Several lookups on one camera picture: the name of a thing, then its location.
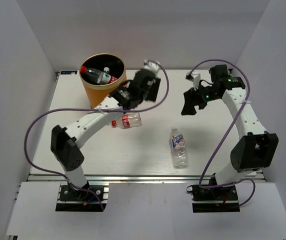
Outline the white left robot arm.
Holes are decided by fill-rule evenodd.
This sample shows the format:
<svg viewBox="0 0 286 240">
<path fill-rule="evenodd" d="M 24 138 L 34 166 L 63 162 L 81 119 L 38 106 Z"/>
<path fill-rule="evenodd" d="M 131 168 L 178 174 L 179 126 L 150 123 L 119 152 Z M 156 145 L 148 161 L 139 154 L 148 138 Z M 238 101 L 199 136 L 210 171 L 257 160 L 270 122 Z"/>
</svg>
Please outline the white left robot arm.
<svg viewBox="0 0 286 240">
<path fill-rule="evenodd" d="M 52 129 L 50 150 L 68 178 L 71 193 L 78 200 L 93 196 L 82 169 L 85 157 L 81 148 L 96 132 L 125 112 L 135 109 L 143 101 L 155 102 L 161 81 L 158 72 L 157 66 L 144 66 L 135 73 L 133 80 L 120 84 L 105 97 L 93 112 L 66 127 L 57 125 Z"/>
</svg>

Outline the blue label water bottle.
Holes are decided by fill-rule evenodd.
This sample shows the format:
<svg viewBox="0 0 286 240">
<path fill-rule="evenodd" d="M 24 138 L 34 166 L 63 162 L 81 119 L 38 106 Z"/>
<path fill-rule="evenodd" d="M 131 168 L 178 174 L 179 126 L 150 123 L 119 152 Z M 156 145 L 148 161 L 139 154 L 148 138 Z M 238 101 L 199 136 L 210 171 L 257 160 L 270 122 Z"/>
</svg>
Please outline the blue label water bottle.
<svg viewBox="0 0 286 240">
<path fill-rule="evenodd" d="M 188 166 L 189 157 L 183 134 L 176 128 L 172 127 L 169 135 L 171 147 L 172 165 L 176 169 L 184 169 Z"/>
</svg>

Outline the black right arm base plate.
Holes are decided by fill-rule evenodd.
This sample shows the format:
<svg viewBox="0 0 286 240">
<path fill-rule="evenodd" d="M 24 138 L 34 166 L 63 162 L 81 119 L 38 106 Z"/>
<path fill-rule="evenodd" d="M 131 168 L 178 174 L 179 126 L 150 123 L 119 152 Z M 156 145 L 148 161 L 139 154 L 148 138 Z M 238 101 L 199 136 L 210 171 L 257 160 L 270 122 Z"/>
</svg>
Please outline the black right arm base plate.
<svg viewBox="0 0 286 240">
<path fill-rule="evenodd" d="M 186 192 L 192 196 L 193 213 L 240 212 L 239 198 L 235 186 L 200 188 L 189 185 Z"/>
</svg>

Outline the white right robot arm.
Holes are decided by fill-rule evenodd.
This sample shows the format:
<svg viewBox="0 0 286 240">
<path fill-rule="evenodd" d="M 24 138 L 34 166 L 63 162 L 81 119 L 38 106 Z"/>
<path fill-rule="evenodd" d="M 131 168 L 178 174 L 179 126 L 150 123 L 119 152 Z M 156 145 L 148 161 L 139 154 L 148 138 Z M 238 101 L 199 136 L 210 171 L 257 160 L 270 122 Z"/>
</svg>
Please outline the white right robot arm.
<svg viewBox="0 0 286 240">
<path fill-rule="evenodd" d="M 232 76 L 227 65 L 215 65 L 209 70 L 211 82 L 202 85 L 201 75 L 194 71 L 186 74 L 193 87 L 184 95 L 183 116 L 194 116 L 195 107 L 204 109 L 211 101 L 221 100 L 228 108 L 233 120 L 228 127 L 236 127 L 239 141 L 231 150 L 229 163 L 214 173 L 207 185 L 209 195 L 219 200 L 227 193 L 227 187 L 236 184 L 247 174 L 270 167 L 279 138 L 270 133 L 259 121 L 249 102 L 250 85 L 245 77 Z"/>
</svg>

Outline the red cap cola bottle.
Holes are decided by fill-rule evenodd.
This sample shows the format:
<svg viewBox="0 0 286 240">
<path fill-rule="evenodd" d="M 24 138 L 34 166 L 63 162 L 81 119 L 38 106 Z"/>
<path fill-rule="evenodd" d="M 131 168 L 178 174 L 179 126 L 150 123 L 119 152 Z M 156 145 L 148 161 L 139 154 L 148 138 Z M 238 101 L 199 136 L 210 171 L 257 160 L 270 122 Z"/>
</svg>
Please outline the red cap cola bottle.
<svg viewBox="0 0 286 240">
<path fill-rule="evenodd" d="M 110 123 L 112 128 L 129 129 L 140 127 L 142 119 L 139 113 L 126 113 Z"/>
</svg>

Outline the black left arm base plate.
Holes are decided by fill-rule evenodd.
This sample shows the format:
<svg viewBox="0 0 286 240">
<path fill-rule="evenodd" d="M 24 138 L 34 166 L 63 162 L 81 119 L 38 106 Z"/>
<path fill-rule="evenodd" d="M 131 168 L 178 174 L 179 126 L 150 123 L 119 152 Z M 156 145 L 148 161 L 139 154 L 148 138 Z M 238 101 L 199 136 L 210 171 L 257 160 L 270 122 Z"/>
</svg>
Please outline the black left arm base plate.
<svg viewBox="0 0 286 240">
<path fill-rule="evenodd" d="M 91 191 L 99 197 L 103 208 L 105 209 L 108 201 L 109 187 L 104 185 L 90 185 Z M 61 184 L 57 202 L 56 212 L 103 212 L 97 198 L 89 192 L 83 192 L 81 197 L 77 197 L 74 190 L 68 184 Z"/>
</svg>

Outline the red label water bottle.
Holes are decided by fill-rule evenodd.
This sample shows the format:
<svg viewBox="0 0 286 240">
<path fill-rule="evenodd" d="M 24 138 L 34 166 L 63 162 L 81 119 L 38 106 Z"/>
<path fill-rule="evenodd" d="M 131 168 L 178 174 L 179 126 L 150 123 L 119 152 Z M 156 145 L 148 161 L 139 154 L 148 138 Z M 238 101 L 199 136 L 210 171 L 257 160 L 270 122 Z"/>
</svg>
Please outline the red label water bottle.
<svg viewBox="0 0 286 240">
<path fill-rule="evenodd" d="M 118 80 L 117 77 L 110 75 L 108 71 L 87 68 L 85 66 L 80 68 L 80 73 L 85 75 L 88 80 L 98 85 L 108 85 Z"/>
</svg>

